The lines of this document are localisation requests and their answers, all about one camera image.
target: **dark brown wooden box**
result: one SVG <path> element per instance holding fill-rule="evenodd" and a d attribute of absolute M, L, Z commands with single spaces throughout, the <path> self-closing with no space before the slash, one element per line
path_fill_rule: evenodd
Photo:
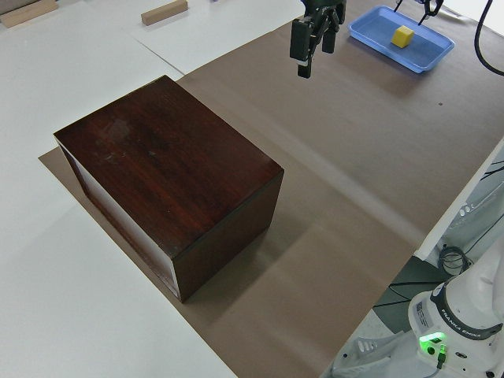
<path fill-rule="evenodd" d="M 54 136 L 146 275 L 181 301 L 271 222 L 282 168 L 167 76 Z"/>

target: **blue plastic tray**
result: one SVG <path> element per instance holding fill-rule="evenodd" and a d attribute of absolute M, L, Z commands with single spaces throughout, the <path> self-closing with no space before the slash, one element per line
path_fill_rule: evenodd
<path fill-rule="evenodd" d="M 403 49 L 391 42 L 395 30 L 404 25 L 415 32 Z M 424 25 L 418 25 L 388 6 L 377 6 L 348 25 L 350 35 L 416 73 L 432 69 L 454 48 L 455 43 Z"/>

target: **yellow block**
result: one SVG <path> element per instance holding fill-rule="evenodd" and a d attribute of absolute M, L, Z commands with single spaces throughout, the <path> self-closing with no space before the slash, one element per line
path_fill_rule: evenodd
<path fill-rule="evenodd" d="M 415 32 L 406 26 L 400 26 L 394 32 L 391 42 L 396 46 L 404 48 L 408 46 Z"/>

